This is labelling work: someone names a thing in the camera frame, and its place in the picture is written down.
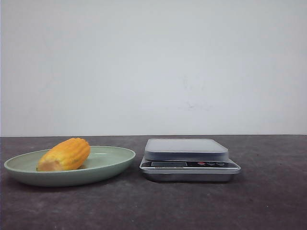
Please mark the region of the green plastic plate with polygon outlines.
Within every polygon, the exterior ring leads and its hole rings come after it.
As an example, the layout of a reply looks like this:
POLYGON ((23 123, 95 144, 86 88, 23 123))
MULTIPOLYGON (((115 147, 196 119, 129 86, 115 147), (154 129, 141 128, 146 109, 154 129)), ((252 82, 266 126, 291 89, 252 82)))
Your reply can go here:
POLYGON ((4 168, 13 179, 29 185, 44 187, 75 186, 99 182, 123 173, 136 153, 127 148, 91 146, 87 160, 77 170, 38 172, 38 160, 47 152, 39 150, 8 159, 4 168))

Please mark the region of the silver digital kitchen scale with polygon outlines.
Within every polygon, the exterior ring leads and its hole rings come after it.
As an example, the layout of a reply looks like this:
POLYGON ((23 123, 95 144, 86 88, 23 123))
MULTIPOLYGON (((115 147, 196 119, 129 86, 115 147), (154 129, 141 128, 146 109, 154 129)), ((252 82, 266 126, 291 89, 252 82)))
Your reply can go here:
POLYGON ((228 182, 241 172, 228 149, 209 138, 152 138, 139 166, 156 182, 228 182))

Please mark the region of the yellow corn cob piece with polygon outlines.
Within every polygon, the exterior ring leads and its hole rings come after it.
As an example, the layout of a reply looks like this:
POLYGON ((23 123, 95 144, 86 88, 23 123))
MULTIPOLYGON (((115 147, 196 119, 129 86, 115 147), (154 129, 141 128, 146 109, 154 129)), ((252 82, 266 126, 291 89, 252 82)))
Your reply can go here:
POLYGON ((38 172, 76 170, 88 158, 90 150, 91 147, 85 139, 70 138, 44 154, 38 161, 36 170, 38 172))

